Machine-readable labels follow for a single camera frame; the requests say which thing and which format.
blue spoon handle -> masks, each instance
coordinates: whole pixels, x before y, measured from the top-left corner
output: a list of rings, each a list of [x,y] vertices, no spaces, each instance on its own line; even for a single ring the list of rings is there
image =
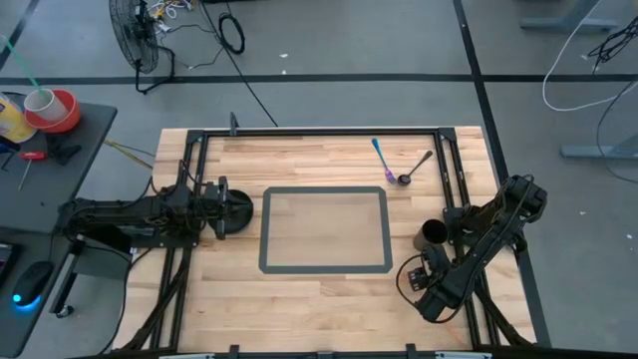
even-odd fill
[[[387,170],[388,165],[386,165],[386,160],[383,159],[383,154],[381,153],[381,148],[379,148],[379,142],[377,141],[377,139],[372,139],[372,145],[377,150],[377,154],[379,154],[379,158],[381,159],[381,162],[383,163],[383,167],[385,167]]]

desk leg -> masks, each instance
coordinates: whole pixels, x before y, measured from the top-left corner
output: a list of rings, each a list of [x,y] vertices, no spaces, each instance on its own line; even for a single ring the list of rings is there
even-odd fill
[[[567,159],[638,160],[638,135],[634,135],[616,146],[601,146],[600,149],[595,145],[566,145],[560,148],[560,154]]]
[[[598,0],[579,0],[573,8],[562,18],[524,18],[520,20],[520,27],[524,30],[538,30],[552,33],[571,33],[589,11],[596,6]],[[585,19],[580,30],[581,34],[596,34],[608,32],[618,27],[613,20]]]
[[[75,268],[79,257],[80,256],[78,254],[73,256],[71,265],[64,276],[64,280],[62,281],[62,286],[60,287],[53,304],[51,304],[49,312],[55,314],[58,318],[64,318],[73,313],[73,306],[67,305],[66,301],[69,297],[69,293],[71,292],[71,288],[76,281],[76,277],[78,276],[78,273],[75,272]]]

concrete floor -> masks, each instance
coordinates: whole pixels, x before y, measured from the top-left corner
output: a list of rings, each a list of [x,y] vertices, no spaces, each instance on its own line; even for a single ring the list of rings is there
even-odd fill
[[[566,35],[518,28],[522,16],[560,14],[573,1],[465,0],[463,2],[484,75],[547,72]],[[27,2],[4,0],[0,33],[9,36]],[[246,33],[246,53],[237,58],[245,74],[426,73],[469,74],[455,9],[445,0],[264,0],[232,3]],[[222,5],[210,6],[211,15]],[[603,0],[596,15],[623,26],[638,12],[632,0]],[[169,25],[199,23],[199,13],[180,13]],[[589,74],[581,58],[606,36],[578,36],[557,74]],[[184,29],[165,42],[185,62],[209,61],[217,45],[209,34]],[[636,73],[631,44],[601,73]],[[121,77],[134,71],[118,48],[106,1],[40,0],[17,43],[42,78]],[[167,69],[167,60],[153,75]],[[225,55],[212,67],[182,76],[235,75]],[[0,70],[23,77],[15,59]],[[624,83],[550,84],[554,105],[575,106],[615,95]],[[234,112],[244,127],[269,126],[240,84],[165,85],[147,96],[131,85],[64,86],[84,102],[115,106],[108,137],[153,152],[162,128],[225,127]],[[280,126],[483,125],[472,82],[333,82],[254,84]],[[526,235],[552,345],[558,348],[638,352],[638,191],[609,175],[596,161],[563,159],[563,144],[593,144],[604,107],[575,113],[550,111],[539,83],[488,83],[487,95],[511,174],[532,173],[550,195],[541,221]],[[27,87],[0,86],[27,92]],[[638,132],[636,94],[611,112],[602,142],[615,144]],[[633,163],[612,163],[638,179]],[[80,196],[134,198],[149,171],[110,148],[102,148]],[[109,339],[120,310],[122,284],[81,278],[69,302],[77,314],[42,318],[21,358],[62,358],[95,353]],[[74,338],[73,345],[60,346]]]

computer mouse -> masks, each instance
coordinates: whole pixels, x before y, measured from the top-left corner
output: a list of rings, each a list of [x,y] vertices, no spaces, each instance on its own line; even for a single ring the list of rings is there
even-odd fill
[[[38,261],[31,264],[20,275],[16,286],[13,288],[13,302],[18,306],[33,303],[44,290],[49,277],[53,272],[53,264],[48,261]]]

wooden tabletop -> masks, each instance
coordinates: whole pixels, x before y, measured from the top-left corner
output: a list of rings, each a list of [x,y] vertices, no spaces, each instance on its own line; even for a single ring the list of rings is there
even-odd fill
[[[456,128],[472,204],[493,198],[496,182],[480,127]],[[174,183],[187,129],[163,130],[153,171],[156,185]],[[380,136],[395,175],[410,171],[428,150],[432,137]],[[412,238],[429,218],[442,218],[445,206],[436,156],[413,174],[412,184],[388,184],[369,136],[212,138],[204,181],[227,176],[230,188],[245,191],[255,204],[248,228],[215,239],[207,227],[194,251],[181,325],[180,352],[227,352],[231,344],[246,351],[401,351],[470,349],[465,312],[447,324],[431,324],[398,294],[399,265],[416,254]],[[445,146],[448,168],[452,155]],[[191,168],[196,167],[196,152]],[[460,205],[453,176],[455,202]],[[387,274],[264,274],[258,267],[261,206],[271,186],[382,187],[388,199],[394,266]],[[131,339],[153,309],[160,287],[163,250],[142,259],[129,277],[126,314],[115,347]],[[492,298],[519,333],[533,341],[533,329],[516,261],[504,249],[486,269]],[[402,288],[412,299],[407,279]],[[487,342],[479,302],[478,322]],[[167,311],[170,319],[172,310]],[[162,343],[167,343],[168,326]]]

